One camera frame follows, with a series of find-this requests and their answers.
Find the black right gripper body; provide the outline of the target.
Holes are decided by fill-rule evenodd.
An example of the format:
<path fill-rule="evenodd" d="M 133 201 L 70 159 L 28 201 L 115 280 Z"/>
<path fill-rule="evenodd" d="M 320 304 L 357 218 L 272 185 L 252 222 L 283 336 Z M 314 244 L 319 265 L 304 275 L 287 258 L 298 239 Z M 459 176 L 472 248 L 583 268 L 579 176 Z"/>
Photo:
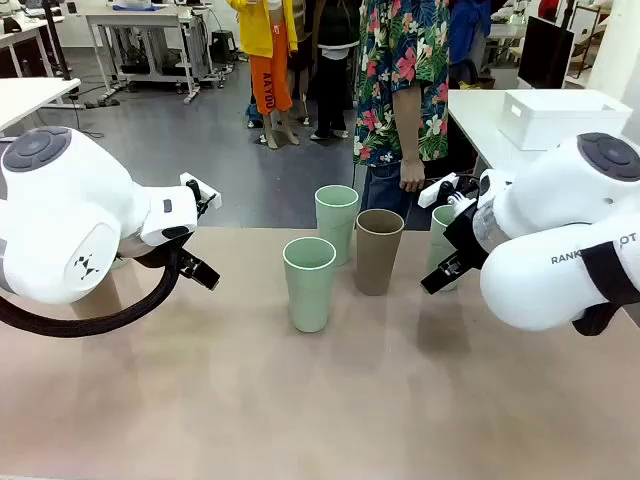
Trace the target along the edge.
<path fill-rule="evenodd" d="M 473 219 L 477 210 L 475 203 L 467 206 L 454 217 L 444 231 L 444 237 L 454 248 L 454 252 L 441 263 L 447 273 L 480 270 L 488 258 L 487 251 L 476 239 L 473 229 Z"/>

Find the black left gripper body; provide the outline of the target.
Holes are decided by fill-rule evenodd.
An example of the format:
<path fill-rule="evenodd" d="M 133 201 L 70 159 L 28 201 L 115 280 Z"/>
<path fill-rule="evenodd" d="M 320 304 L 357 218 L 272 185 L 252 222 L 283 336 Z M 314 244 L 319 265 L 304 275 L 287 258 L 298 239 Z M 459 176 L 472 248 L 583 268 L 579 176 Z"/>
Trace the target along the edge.
<path fill-rule="evenodd" d="M 174 249 L 180 274 L 194 281 L 207 279 L 206 263 L 182 247 Z"/>

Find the person left hand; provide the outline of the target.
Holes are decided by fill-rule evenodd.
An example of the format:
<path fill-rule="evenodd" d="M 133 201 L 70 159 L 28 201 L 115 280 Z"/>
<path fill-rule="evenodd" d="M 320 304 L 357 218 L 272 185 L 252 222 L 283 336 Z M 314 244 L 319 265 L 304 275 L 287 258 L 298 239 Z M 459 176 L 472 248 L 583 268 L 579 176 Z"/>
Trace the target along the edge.
<path fill-rule="evenodd" d="M 415 193 L 424 188 L 424 164 L 419 159 L 405 159 L 400 165 L 400 188 L 408 193 Z"/>

